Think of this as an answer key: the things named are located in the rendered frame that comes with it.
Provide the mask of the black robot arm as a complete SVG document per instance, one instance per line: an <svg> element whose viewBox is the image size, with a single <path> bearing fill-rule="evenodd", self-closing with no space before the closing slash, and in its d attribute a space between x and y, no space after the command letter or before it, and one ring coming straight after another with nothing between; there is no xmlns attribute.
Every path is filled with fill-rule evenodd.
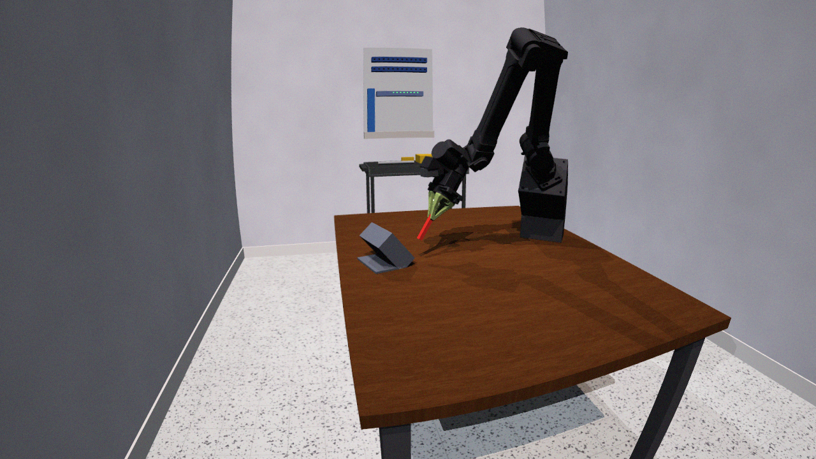
<svg viewBox="0 0 816 459"><path fill-rule="evenodd" d="M535 71L530 122L520 138L521 154L527 155L528 174L542 191L562 183L548 142L558 75L568 51L557 39L527 28L514 29L506 48L506 61L499 79L469 142L463 148L452 140L436 143L432 157L425 156L422 160L421 177L434 177L433 183L454 189L467 169L477 172L486 168L493 159L502 126L528 71Z"/></svg>

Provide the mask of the red rectangular bar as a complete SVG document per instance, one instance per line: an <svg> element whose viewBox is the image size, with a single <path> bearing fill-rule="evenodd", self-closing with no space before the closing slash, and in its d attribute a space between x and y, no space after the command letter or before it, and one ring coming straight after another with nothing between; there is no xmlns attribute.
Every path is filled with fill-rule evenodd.
<svg viewBox="0 0 816 459"><path fill-rule="evenodd" d="M425 237L425 233L428 231L428 228L431 226L431 223L432 223L432 220L430 220L430 215L429 215L428 219L426 219L425 225L422 227L422 229L421 229L421 231L419 233L419 236L417 237L418 239L421 239L421 241L422 241L422 239Z"/></svg>

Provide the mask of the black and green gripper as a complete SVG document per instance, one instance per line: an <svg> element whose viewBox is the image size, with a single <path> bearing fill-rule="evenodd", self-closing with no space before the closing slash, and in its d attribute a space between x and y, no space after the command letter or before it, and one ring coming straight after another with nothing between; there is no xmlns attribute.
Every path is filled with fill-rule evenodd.
<svg viewBox="0 0 816 459"><path fill-rule="evenodd" d="M451 209L451 207L455 206L455 204L458 205L460 201L462 201L463 196L456 192L462 180L463 177L460 175L460 179L454 189L430 181L428 185L428 217L430 215L430 220L436 220L442 213L445 213ZM446 191L449 192L449 194Z"/></svg>

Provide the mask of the dark grey panel with slot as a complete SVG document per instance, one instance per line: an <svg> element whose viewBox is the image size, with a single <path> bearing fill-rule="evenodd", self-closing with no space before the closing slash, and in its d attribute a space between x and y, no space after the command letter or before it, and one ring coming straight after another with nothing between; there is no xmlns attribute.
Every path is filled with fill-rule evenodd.
<svg viewBox="0 0 816 459"><path fill-rule="evenodd" d="M362 256L358 260L375 274L406 268L414 260L414 256L393 233L373 222L360 233L360 237L376 254Z"/></svg>

